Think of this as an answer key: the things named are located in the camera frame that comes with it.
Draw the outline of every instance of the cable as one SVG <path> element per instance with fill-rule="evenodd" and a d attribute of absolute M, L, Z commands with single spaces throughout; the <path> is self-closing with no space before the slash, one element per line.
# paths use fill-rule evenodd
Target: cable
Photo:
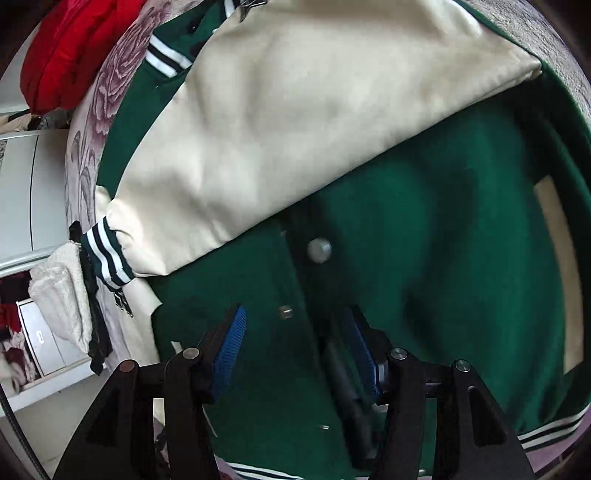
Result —
<path fill-rule="evenodd" d="M 21 443 L 22 448 L 24 448 L 25 453 L 31 460 L 31 463 L 33 463 L 35 470 L 37 470 L 37 473 L 39 473 L 39 476 L 43 480 L 50 480 L 49 475 L 47 475 L 47 472 L 41 465 L 39 458 L 37 458 L 37 455 L 35 455 L 35 452 L 33 452 L 33 449 L 31 448 L 31 444 L 27 440 L 27 437 L 25 437 L 25 434 L 22 431 L 22 428 L 19 425 L 17 418 L 15 417 L 14 412 L 12 411 L 12 407 L 8 402 L 6 394 L 4 393 L 2 385 L 0 385 L 0 407 L 2 407 L 2 409 L 4 410 L 4 414 L 8 419 L 8 423 L 10 423 L 10 426 L 14 430 L 14 433 L 17 436 L 18 441 Z"/>

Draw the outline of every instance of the cream leather sleeve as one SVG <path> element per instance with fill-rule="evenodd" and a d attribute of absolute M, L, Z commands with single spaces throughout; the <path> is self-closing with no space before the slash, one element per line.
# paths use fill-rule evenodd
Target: cream leather sleeve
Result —
<path fill-rule="evenodd" d="M 111 197 L 106 188 L 97 186 L 95 190 L 96 217 L 101 219 L 109 206 Z M 118 309 L 121 331 L 131 358 L 144 365 L 157 364 L 160 356 L 156 349 L 154 331 L 152 330 L 152 314 L 162 305 L 148 282 L 143 278 L 134 278 L 123 286 L 123 293 L 133 316 Z M 153 415 L 164 424 L 164 399 L 155 398 Z"/>
<path fill-rule="evenodd" d="M 453 0 L 269 0 L 235 12 L 107 208 L 136 276 L 167 275 L 540 62 Z"/>

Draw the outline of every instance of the white fluffy towel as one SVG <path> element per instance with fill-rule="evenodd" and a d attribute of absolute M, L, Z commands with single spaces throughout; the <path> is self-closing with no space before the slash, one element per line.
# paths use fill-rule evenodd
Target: white fluffy towel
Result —
<path fill-rule="evenodd" d="M 2 385 L 2 389 L 7 397 L 13 397 L 19 393 L 21 391 L 21 385 L 27 383 L 27 379 L 24 378 L 21 368 L 18 365 L 16 366 L 17 370 L 13 369 L 0 353 L 0 385 Z"/>
<path fill-rule="evenodd" d="M 80 265 L 80 244 L 70 241 L 34 267 L 29 295 L 55 335 L 88 353 L 92 321 Z"/>

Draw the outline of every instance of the white shelf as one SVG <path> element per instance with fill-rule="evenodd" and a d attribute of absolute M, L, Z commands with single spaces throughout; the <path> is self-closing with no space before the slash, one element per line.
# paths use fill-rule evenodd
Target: white shelf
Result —
<path fill-rule="evenodd" d="M 94 373 L 90 370 L 90 358 L 84 359 L 67 369 L 63 368 L 25 385 L 24 390 L 10 397 L 8 402 L 14 411 L 18 411 L 92 375 Z M 4 411 L 0 408 L 0 417 L 3 416 Z"/>

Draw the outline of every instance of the floral bedspread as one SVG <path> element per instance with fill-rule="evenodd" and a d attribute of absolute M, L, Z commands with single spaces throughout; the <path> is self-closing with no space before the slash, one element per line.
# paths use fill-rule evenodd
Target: floral bedspread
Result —
<path fill-rule="evenodd" d="M 109 128 L 135 71 L 148 49 L 152 31 L 202 0 L 148 0 L 138 18 L 113 47 L 72 119 L 66 150 L 66 218 L 86 232 L 95 224 L 95 184 Z M 97 292 L 113 353 L 106 360 L 114 370 L 129 350 L 119 324 L 115 297 L 99 283 Z"/>

